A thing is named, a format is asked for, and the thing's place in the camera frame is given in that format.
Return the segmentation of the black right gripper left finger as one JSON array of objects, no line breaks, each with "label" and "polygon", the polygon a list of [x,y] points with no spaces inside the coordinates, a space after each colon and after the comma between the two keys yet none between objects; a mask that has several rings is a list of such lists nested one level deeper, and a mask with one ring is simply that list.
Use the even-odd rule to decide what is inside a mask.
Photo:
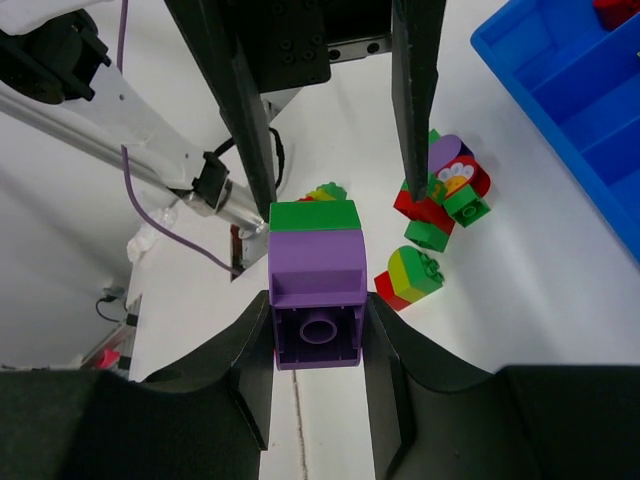
[{"label": "black right gripper left finger", "polygon": [[266,292],[181,359],[133,382],[105,370],[1,376],[5,479],[255,479],[270,433]]}]

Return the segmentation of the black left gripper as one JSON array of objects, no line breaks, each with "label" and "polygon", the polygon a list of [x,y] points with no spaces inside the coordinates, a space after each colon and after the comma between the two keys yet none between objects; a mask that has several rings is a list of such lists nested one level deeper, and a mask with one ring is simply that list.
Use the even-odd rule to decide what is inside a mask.
[{"label": "black left gripper", "polygon": [[327,82],[331,66],[391,48],[391,94],[405,180],[427,196],[429,120],[445,0],[174,0],[166,6],[213,94],[265,220],[276,200],[260,93]]}]

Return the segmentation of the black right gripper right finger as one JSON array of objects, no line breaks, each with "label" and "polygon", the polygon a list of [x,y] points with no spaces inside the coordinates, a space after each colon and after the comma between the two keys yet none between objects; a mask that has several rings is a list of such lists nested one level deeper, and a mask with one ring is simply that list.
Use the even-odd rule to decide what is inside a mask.
[{"label": "black right gripper right finger", "polygon": [[368,298],[363,336],[379,479],[635,479],[639,370],[516,365],[486,372]]}]

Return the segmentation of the green yellow red lego stack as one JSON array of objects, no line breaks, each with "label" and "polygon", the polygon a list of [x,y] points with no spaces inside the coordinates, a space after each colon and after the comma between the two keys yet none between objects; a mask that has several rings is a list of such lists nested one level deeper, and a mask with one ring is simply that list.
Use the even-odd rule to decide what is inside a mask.
[{"label": "green yellow red lego stack", "polygon": [[439,263],[426,253],[402,246],[390,256],[387,269],[374,278],[378,295],[396,312],[444,285]]}]

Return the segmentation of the purple lego brick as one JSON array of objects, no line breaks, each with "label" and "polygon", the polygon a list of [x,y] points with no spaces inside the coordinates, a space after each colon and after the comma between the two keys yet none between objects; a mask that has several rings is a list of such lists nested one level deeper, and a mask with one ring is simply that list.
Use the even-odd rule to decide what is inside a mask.
[{"label": "purple lego brick", "polygon": [[272,233],[268,281],[278,369],[360,363],[368,297],[361,230]]}]

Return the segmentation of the red curved lego brick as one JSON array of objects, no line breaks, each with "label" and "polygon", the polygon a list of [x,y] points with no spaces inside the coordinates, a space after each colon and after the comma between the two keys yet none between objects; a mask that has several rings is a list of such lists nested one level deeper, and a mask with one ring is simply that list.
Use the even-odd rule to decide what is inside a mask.
[{"label": "red curved lego brick", "polygon": [[594,0],[600,25],[613,31],[639,12],[639,0]]}]

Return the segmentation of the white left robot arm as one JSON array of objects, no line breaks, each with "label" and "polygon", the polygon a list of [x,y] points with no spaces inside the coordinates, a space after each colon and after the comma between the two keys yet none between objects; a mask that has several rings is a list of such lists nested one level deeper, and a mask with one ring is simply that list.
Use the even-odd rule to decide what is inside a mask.
[{"label": "white left robot arm", "polygon": [[[5,1],[1,80],[57,105],[137,153],[162,185],[220,203],[227,170],[190,144],[125,81],[84,1]],[[427,194],[429,117],[445,5],[441,1],[170,1],[167,9],[238,149],[257,211],[276,199],[265,93],[321,84],[373,42],[392,55],[392,102],[411,196]]]}]

